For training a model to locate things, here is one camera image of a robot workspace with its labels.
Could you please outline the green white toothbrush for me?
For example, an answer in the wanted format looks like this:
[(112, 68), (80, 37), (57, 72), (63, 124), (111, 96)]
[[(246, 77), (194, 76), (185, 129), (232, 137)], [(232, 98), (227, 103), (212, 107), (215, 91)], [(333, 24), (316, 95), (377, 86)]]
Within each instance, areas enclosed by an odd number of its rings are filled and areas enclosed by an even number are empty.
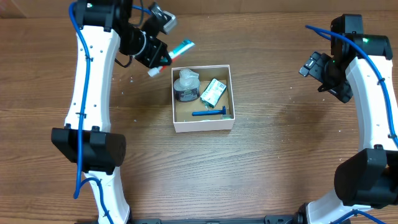
[(232, 117), (232, 115), (230, 115), (230, 114), (222, 114), (221, 115), (221, 119), (232, 119), (233, 117)]

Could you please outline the green white soap bar packet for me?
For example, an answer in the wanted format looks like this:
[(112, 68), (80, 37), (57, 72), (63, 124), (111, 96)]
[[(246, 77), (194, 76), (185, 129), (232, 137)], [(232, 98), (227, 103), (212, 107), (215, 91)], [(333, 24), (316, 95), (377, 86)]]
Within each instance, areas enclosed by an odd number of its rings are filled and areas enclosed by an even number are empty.
[(207, 106), (214, 108), (226, 90), (227, 86), (214, 78), (205, 88), (200, 99)]

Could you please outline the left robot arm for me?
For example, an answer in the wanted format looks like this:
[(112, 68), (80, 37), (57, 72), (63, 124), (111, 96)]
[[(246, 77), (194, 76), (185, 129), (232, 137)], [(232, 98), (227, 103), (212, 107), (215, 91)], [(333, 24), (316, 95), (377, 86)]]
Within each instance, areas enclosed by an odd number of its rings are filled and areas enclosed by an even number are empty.
[(132, 212), (121, 182), (126, 138), (111, 132), (111, 82), (117, 54), (147, 68), (170, 65), (167, 45), (158, 39), (177, 23), (156, 3), (150, 16), (130, 23), (132, 1), (75, 1), (68, 9), (76, 32), (78, 58), (70, 109), (62, 128), (53, 128), (53, 145), (76, 164), (73, 196), (90, 184), (98, 223), (132, 223)]

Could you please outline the blue disposable razor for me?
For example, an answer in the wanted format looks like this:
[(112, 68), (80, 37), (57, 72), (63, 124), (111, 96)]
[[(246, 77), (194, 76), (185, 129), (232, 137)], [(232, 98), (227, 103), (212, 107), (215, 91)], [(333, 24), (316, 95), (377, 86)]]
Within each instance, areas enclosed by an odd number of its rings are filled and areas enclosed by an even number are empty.
[(206, 111), (194, 111), (192, 116), (218, 116), (222, 118), (226, 115), (226, 107), (223, 106), (220, 110), (206, 110)]

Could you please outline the clear pump soap bottle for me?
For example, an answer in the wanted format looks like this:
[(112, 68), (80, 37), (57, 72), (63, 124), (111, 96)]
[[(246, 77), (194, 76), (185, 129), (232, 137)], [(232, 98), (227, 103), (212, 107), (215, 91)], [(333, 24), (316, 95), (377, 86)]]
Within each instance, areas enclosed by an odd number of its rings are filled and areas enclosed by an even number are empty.
[(174, 81), (174, 95), (179, 102), (195, 101), (200, 97), (199, 74), (190, 69), (183, 69), (180, 77)]

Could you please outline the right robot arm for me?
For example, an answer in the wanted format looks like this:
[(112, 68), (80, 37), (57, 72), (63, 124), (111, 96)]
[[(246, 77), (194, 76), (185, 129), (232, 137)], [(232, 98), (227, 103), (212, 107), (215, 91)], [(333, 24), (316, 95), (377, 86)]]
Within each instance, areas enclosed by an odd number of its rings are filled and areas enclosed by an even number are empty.
[(397, 204), (397, 102), (392, 48), (385, 35), (366, 34), (359, 14), (343, 14), (330, 29), (315, 28), (330, 41), (330, 54), (314, 52), (300, 69), (343, 103), (355, 101), (358, 152), (340, 164), (334, 188), (303, 204), (291, 223), (349, 223), (356, 215)]

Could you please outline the green toothpaste tube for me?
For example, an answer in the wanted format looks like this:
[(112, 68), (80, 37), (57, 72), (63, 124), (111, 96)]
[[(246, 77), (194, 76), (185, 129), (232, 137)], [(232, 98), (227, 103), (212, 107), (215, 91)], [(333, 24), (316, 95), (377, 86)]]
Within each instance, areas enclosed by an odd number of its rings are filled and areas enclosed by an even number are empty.
[[(178, 45), (176, 48), (171, 50), (169, 52), (169, 56), (172, 59), (172, 62), (174, 62), (179, 56), (183, 55), (190, 49), (192, 49), (195, 46), (195, 43), (192, 42), (191, 40), (184, 40), (180, 45)], [(158, 75), (160, 72), (165, 70), (167, 68), (167, 65), (162, 65), (159, 67), (151, 68), (147, 73), (150, 77), (154, 77)]]

